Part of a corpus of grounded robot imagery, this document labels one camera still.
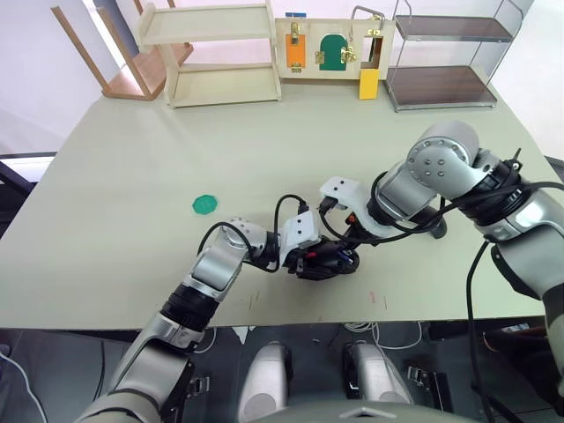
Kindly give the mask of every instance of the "white wall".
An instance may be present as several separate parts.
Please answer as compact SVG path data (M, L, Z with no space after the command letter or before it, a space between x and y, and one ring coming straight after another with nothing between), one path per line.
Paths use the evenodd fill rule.
M564 2L535 0L493 77L544 155L564 160Z
M0 154L57 151L100 86L49 9L60 5L105 78L118 71L80 0L3 2Z

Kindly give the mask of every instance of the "black cable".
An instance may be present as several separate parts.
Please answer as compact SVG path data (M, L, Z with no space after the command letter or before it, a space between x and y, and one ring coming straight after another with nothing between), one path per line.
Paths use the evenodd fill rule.
M274 269L263 269L269 273L274 273L280 269L280 243L278 242L278 215L280 214L280 206L284 203L284 200L287 198L293 198L294 200L298 200L300 202L300 206L307 204L306 201L301 198L300 196L296 196L294 194L285 194L281 198L278 199L276 202L276 207L274 208L274 251L276 254L276 264Z
M102 356L102 365L100 369L100 379L98 380L98 386L94 391L94 398L93 401L98 398L102 393L102 388L104 386L104 377L106 376L106 348L104 346L104 341L100 341L100 349L101 349L101 356Z
M241 240L245 243L245 247L247 247L247 251L249 252L249 260L251 262L253 262L253 248L250 245L249 240L247 239L247 237L245 235L243 235L243 232L241 232L237 227L235 227L234 225L227 223L227 222L218 222L214 225L212 225L210 227L210 229L208 229L208 232L205 233L204 238L202 238L202 240L200 241L200 245L197 248L197 253L200 254L202 252L202 250L204 249L204 245L205 242L208 241L208 238L210 237L210 235L212 234L213 231L215 231L218 227L228 227L229 229L232 229L236 234L239 235L239 237L241 238Z
M532 182L532 183L527 183L527 184L513 185L513 186L510 186L510 187L500 188L500 189L496 189L494 191L483 192L483 193L480 193L480 194L473 194L473 195L467 196L467 197L461 197L461 198L454 200L449 205L441 207L441 209L438 210L437 213L435 213L433 216L431 216L426 222L421 223L420 225L416 226L414 229L424 227L424 226L428 225L429 223L433 222L438 217L444 215L445 213L448 213L452 210L455 210L458 207L464 206L468 203L475 203L477 201L486 200L488 198L503 196L503 195L506 195L506 194L511 194L511 193L515 192L517 189L520 189L522 192L529 192L529 191L535 191L535 190L541 189L541 188L554 188L554 189L564 190L564 184L558 183L558 182Z
M482 400L482 406L484 407L484 413L486 414L487 421L488 423L495 423L490 403L487 399L486 392L484 391L484 383L482 382L482 375L478 366L478 354L476 352L476 323L474 322L474 310L472 307L472 278L476 268L478 267L480 258L482 258L484 251L486 251L488 243L488 241L484 241L478 250L478 254L474 257L474 261L468 271L468 275L466 277L466 307L468 309L468 338L470 341L470 361L472 365L472 372L474 373L474 380L478 388L480 399Z
M280 206L287 198L293 198L295 200L298 200L300 202L300 207L307 205L306 201L303 198L301 198L300 196L296 196L295 194L285 194L278 199L276 203L276 208L274 209L274 250L276 252L276 265L274 269L265 269L261 266L256 265L255 259L253 257L253 247L250 245L249 239L236 226L227 222L218 222L215 225L212 225L208 229L208 231L205 233L204 237L200 241L200 245L197 248L197 253L200 254L202 252L202 250L204 249L204 245L207 242L210 235L212 234L212 232L216 230L218 227L224 226L234 230L235 233L238 234L241 240L245 243L245 247L247 247L247 251L249 252L249 261L252 266L255 266L269 273L274 273L275 271L278 271L278 269L280 268L280 254L279 254L280 245L278 242L278 215L280 213Z
M377 204L375 192L376 192L378 182L385 175L386 175L386 172L382 172L372 182L372 187L370 189L370 200L373 204ZM444 198L441 197L441 207L440 208L444 207L444 203L445 203ZM390 222L387 222L387 223L389 223L390 226L395 227L397 230L405 232L406 234L424 234L426 232L429 232L431 229L433 229L433 227L436 226L439 223L440 219L441 219L441 216L437 216L437 217L434 217L433 219L431 219L425 225L418 225L416 227L406 227L406 226L403 226L403 225L399 225L394 219L390 219Z
M329 225L329 222L327 221L327 219L325 218L324 212L319 211L319 218L321 219L323 225L327 228L327 230L333 236L336 236L337 238L339 238L339 240L352 242L352 243L355 243L355 244L383 244L385 242L393 242L393 241L397 241L397 240L403 240L404 238L411 235L411 234L400 234L400 235L396 235L396 236L390 236L390 238L377 238L377 237L365 238L365 239L351 238L349 236L343 236L339 232L337 232L335 229L333 229Z

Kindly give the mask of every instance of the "green arch door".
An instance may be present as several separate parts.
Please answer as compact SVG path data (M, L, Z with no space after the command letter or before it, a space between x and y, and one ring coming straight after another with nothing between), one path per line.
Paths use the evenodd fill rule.
M345 71L346 63L341 63L341 48L348 43L343 35L330 33L321 40L319 50L323 52L324 62L319 65L320 71Z

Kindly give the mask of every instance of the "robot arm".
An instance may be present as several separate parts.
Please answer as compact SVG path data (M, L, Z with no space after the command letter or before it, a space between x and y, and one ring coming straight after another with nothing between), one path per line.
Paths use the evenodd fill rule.
M125 353L107 395L92 403L77 423L160 423L182 413L193 373L189 353L202 339L242 264L267 271L277 255L283 263L294 250L320 242L311 211L289 219L278 238L241 218L221 225L217 239L198 255L161 311Z
M495 244L492 259L512 287L544 302L549 342L564 376L564 208L525 181L520 169L516 159L501 161L480 149L467 124L440 123L364 194L366 206L359 201L352 211L371 234L386 237L395 234L390 221L410 219L437 194L450 200ZM564 397L563 381L559 392Z
M230 227L220 229L126 352L109 393L92 403L77 423L159 423L180 411L193 370L188 354L202 339L243 263L269 271L278 257L291 273L313 279L353 272L359 265L354 252L359 238L370 237L365 243L376 244L397 237L401 232L390 223L398 220L425 226L421 216L436 219L429 204L437 195L474 220L495 244L492 258L516 291L543 300L548 337L563 375L564 210L521 178L520 167L516 160L500 161L479 149L468 125L444 123L425 132L407 160L379 178L370 191L345 178L331 178L323 185L329 208L352 211L347 219L349 241L320 238L310 211L286 222L280 249L274 233L243 219L230 220L247 242ZM562 382L560 394L564 396Z

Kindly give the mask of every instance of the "wooden shelf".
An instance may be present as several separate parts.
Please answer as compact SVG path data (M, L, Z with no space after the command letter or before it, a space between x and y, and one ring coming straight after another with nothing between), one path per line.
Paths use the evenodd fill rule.
M271 63L184 65L171 106L279 100L276 79Z
M140 48L158 46L167 68L165 98L173 108L280 100L275 62L178 65L176 42L267 39L274 60L276 32L271 6L185 7L157 10L148 3L137 26Z
M154 9L145 7L140 38L145 45L271 37L264 4Z
M511 42L513 36L494 18L397 15L399 33L407 41Z
M192 52L190 44L175 44L174 55L178 64L183 64ZM108 82L109 90L102 90L106 97L125 100L154 100L165 86L165 64L159 51L153 48L149 53L139 53L133 57L133 63L149 88L151 95L145 96L139 83L135 80L130 68L124 66L115 77Z
M493 107L497 102L470 66L390 68L386 86L396 111Z

